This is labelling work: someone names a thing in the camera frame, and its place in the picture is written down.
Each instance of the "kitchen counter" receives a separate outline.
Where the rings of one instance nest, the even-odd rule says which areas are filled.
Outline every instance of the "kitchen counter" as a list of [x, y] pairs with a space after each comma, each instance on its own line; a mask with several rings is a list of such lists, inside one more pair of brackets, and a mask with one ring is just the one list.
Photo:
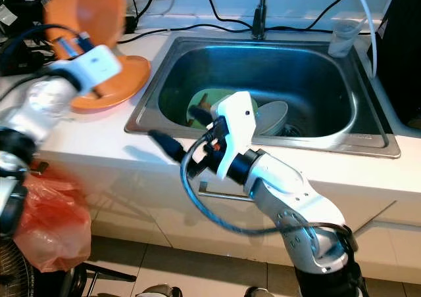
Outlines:
[[[157, 71], [173, 40], [178, 36], [203, 36], [249, 39], [249, 34], [228, 34], [214, 30], [163, 33], [150, 35], [131, 43], [119, 45], [116, 50], [125, 55], [139, 55], [151, 61], [152, 75]], [[326, 34], [269, 33], [267, 40], [328, 41]], [[366, 70], [370, 63], [365, 54], [369, 45], [367, 37], [360, 37], [355, 47]], [[3, 80], [2, 86], [9, 79]], [[136, 104], [147, 89], [146, 86], [124, 103], [94, 114], [70, 113], [51, 134], [40, 151], [40, 158], [76, 161], [82, 163], [112, 165], [121, 168], [154, 169], [165, 171], [163, 165], [176, 166], [146, 135], [129, 134], [124, 126]], [[253, 146], [262, 148], [279, 159], [302, 170], [309, 180], [317, 185], [338, 184], [346, 193], [347, 187], [360, 187], [362, 194], [379, 195], [395, 200], [421, 200], [421, 139], [408, 137], [393, 123], [393, 112], [378, 78], [372, 85], [385, 109], [396, 140], [401, 149], [398, 159], [353, 156], [331, 152], [301, 150], [282, 147]], [[190, 139], [181, 139], [185, 148]]]

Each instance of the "cabinet handle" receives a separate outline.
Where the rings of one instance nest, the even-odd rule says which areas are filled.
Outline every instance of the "cabinet handle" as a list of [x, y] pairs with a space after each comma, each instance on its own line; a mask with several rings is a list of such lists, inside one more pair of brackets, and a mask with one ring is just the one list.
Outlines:
[[48, 167], [48, 162], [42, 161], [38, 164], [38, 167], [36, 169], [31, 169], [31, 174], [42, 175]]
[[207, 190], [208, 183], [201, 181], [199, 185], [199, 196], [203, 197], [213, 197], [213, 198], [223, 198], [226, 200], [240, 200], [243, 202], [254, 202], [252, 198], [249, 198], [247, 196], [241, 196], [241, 195], [235, 195], [235, 194], [226, 194], [226, 193], [217, 193], [217, 192], [211, 192]]

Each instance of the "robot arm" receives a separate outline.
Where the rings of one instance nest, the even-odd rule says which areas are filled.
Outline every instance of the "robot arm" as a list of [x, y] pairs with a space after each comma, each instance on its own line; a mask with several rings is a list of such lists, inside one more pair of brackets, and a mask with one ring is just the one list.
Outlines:
[[0, 237], [14, 233], [27, 193], [22, 184], [28, 165], [68, 112], [72, 99], [120, 71], [121, 65], [108, 47], [92, 46], [86, 53], [72, 60], [58, 60], [34, 75], [23, 104], [1, 118]]
[[[181, 163], [185, 190], [194, 205], [210, 220], [245, 235], [282, 234], [295, 266], [302, 297], [368, 296], [360, 268], [354, 260], [357, 244], [340, 210], [318, 194], [301, 172], [263, 150], [248, 149], [255, 128], [252, 111], [248, 92], [235, 93], [214, 104], [213, 124], [187, 153], [171, 137], [157, 131], [149, 134], [167, 154]], [[204, 142], [207, 155], [196, 164], [191, 156]], [[243, 185], [245, 194], [276, 227], [243, 229], [212, 213], [195, 196], [187, 179], [187, 174], [194, 177], [205, 168]]]

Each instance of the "tile floor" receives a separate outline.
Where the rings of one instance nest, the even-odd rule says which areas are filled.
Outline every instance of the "tile floor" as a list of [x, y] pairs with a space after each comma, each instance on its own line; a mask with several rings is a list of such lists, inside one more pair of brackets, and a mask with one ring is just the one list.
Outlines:
[[[281, 265], [104, 237], [93, 237], [89, 262], [137, 276], [135, 283], [100, 276], [95, 297], [135, 297], [162, 283], [180, 287], [184, 297], [243, 297], [250, 286], [268, 288], [275, 297], [297, 296], [293, 269]], [[374, 279], [367, 285], [370, 297], [421, 297], [421, 285]]]

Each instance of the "sink basin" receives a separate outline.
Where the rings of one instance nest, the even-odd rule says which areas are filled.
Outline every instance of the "sink basin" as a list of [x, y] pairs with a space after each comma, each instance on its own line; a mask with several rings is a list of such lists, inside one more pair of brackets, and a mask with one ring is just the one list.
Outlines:
[[179, 37], [126, 131], [199, 138], [186, 112], [203, 89], [249, 91], [258, 106], [285, 101], [285, 127], [253, 143], [397, 158], [400, 150], [355, 50], [332, 58], [326, 42]]

